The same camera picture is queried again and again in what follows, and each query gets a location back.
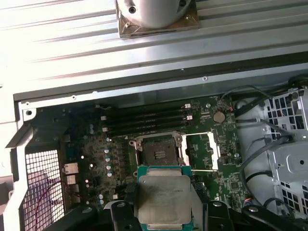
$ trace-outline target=cpu socket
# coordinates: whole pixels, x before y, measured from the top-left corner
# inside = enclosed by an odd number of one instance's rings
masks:
[[[189,165],[188,156],[182,153],[182,141],[182,133],[172,131],[139,136],[129,141],[129,144],[136,150],[138,165]]]

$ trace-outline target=metal mesh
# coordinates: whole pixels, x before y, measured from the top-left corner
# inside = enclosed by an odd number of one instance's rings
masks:
[[[64,216],[57,150],[26,154],[26,169],[28,192],[23,203],[25,231],[42,231]]]

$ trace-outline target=ventilation grille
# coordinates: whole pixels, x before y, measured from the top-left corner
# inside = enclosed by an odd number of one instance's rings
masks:
[[[42,231],[64,216],[58,152],[26,154],[26,170],[28,192],[23,202],[25,231]]]
[[[300,195],[298,190],[296,190],[297,193],[294,193],[289,183],[280,182],[280,184],[282,192],[282,198],[280,199],[286,202],[294,211],[298,211],[308,217],[308,188],[303,185],[303,195]]]
[[[267,104],[269,122],[284,130],[305,129],[303,106],[299,98],[303,94],[303,91],[299,91],[269,99]],[[270,130],[273,140],[280,137],[280,133],[272,128]]]
[[[304,214],[307,216],[308,215],[308,188],[303,185],[303,196],[304,198],[302,198],[302,206],[303,206],[303,210],[304,210]]]
[[[281,182],[281,185],[285,186],[286,188],[290,188],[290,185],[287,183]],[[298,212],[301,211],[297,195],[288,190],[282,189],[282,196],[283,196],[283,201],[286,202],[292,209],[295,209]]]

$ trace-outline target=screw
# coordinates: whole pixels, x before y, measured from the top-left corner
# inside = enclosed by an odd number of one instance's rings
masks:
[[[256,213],[258,209],[256,207],[249,207],[249,211],[252,213]]]
[[[213,206],[215,206],[215,207],[220,207],[220,206],[222,206],[222,204],[221,204],[220,202],[215,201],[215,202],[213,203]]]

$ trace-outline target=chip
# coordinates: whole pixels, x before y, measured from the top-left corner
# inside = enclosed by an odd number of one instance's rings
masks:
[[[238,189],[239,184],[237,182],[231,182],[231,189]]]

